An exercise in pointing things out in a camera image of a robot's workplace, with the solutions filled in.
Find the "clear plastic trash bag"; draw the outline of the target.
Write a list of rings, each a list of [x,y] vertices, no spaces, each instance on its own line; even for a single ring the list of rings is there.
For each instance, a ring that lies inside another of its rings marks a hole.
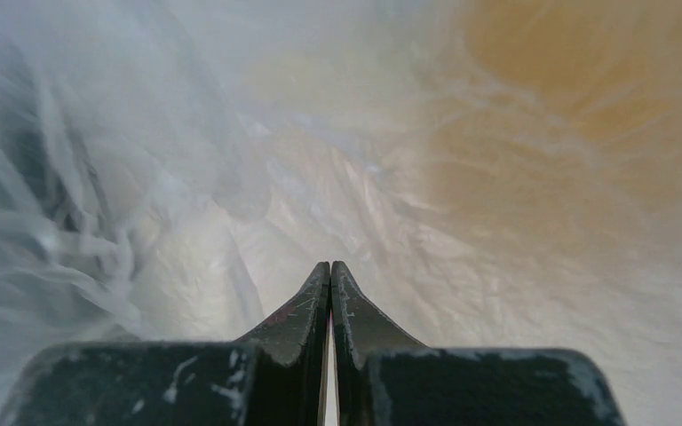
[[[0,1],[0,406],[46,346],[229,340],[326,259],[682,425],[682,1]]]

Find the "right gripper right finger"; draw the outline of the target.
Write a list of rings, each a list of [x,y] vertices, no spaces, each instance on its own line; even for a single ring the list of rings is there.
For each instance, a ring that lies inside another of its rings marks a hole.
[[[578,351],[435,348],[408,334],[331,266],[343,425],[621,425],[606,377]]]

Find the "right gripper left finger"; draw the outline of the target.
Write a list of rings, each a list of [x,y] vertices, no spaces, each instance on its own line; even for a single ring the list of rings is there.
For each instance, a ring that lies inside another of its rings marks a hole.
[[[230,342],[66,343],[38,353],[0,425],[320,425],[330,266]]]

